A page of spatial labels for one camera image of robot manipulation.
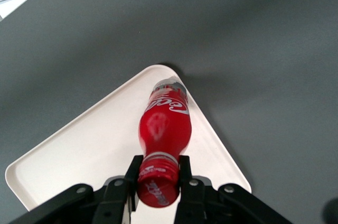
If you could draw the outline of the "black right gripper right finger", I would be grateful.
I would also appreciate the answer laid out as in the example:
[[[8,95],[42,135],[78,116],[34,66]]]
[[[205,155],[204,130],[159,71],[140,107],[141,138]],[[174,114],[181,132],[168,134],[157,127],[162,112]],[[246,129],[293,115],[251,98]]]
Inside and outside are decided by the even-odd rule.
[[[211,223],[206,209],[206,187],[212,182],[205,176],[192,175],[190,158],[180,156],[180,201],[176,208],[175,223]]]

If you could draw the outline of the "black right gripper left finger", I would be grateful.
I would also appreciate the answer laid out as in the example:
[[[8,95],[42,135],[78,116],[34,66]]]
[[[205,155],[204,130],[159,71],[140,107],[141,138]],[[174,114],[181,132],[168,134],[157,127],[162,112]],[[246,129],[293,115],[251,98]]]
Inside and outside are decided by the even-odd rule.
[[[142,155],[134,156],[124,176],[108,180],[92,223],[131,223],[131,214],[136,211],[138,204],[136,189],[142,160]]]

